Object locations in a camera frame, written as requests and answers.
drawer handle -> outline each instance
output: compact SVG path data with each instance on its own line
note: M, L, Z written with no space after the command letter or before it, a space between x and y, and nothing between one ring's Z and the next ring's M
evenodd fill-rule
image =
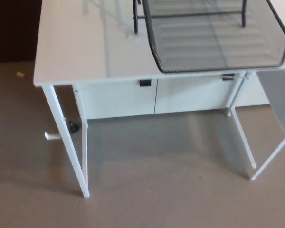
M234 76L235 74L223 74L221 77L223 81L232 81L234 80Z
M151 79L139 80L139 87L148 87L151 86Z

dark wall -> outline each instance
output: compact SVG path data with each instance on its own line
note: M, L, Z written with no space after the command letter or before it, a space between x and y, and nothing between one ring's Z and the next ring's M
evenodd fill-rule
M42 0L0 0L0 62L36 56Z

white metal leg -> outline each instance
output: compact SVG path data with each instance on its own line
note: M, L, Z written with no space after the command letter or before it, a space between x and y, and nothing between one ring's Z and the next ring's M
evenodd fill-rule
M76 103L77 103L77 107L78 107L78 111L79 111L79 115L81 118L82 125L85 124L86 126L88 126L87 119L86 119L85 107L84 107L84 104L82 102L82 95L81 95L78 83L73 84L73 91L74 91L74 96L76 99Z
M59 130L61 139L66 147L67 154L70 158L70 161L72 163L73 169L75 171L75 174L77 176L80 188L82 190L83 196L84 197L89 197L89 189L87 186L87 182L85 180L85 176L83 174L83 171L80 167L80 163L75 151L75 147L73 145L73 141L71 138L71 135L69 133L69 130L67 128L66 122L64 120L64 116L59 104L59 100L57 98L55 89L52 85L45 85L42 87L43 92L46 96L48 105L52 111L53 117L55 119L57 128Z
M249 143L247 141L247 138L246 138L244 130L242 128L241 122L240 122L238 115L237 115L237 112L236 112L237 101L239 100L242 92L244 91L245 84L247 83L247 80L249 79L250 75L251 75L250 72L246 72L241 79L237 79L237 81L235 82L234 90L231 93L231 99L230 99L231 101L230 101L230 106L229 106L228 111L227 111L227 115L232 117L235 125L237 126L238 133L241 137L241 140L242 140L243 145L245 147L245 150L247 152L251 166L253 169L255 169L257 167L257 164L256 164L256 161L253 157Z
M87 166L87 125L82 123L82 172L88 185L88 166Z
M258 175L266 168L266 166L276 157L276 155L284 148L285 146L285 138L280 142L280 144L276 147L273 153L267 158L267 160L263 163L263 165L256 171L256 173L250 178L254 181Z
M82 172L85 177L86 184L88 184L88 165L87 165L87 128L88 123L86 119L85 107L82 101L79 84L73 84L74 96L76 99L79 115L82 122Z

mesh tray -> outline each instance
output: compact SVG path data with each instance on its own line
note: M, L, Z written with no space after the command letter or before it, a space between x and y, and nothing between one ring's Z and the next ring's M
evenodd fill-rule
M142 2L150 48L163 73L278 67L284 61L285 28L268 0L248 0L244 28L240 13L228 13L241 12L242 0Z

cabinet door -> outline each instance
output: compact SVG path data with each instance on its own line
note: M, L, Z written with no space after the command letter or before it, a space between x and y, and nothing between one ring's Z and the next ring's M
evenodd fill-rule
M154 113L157 80L84 83L79 85L87 119L147 115Z
M232 83L219 75L159 79L155 113L224 108Z

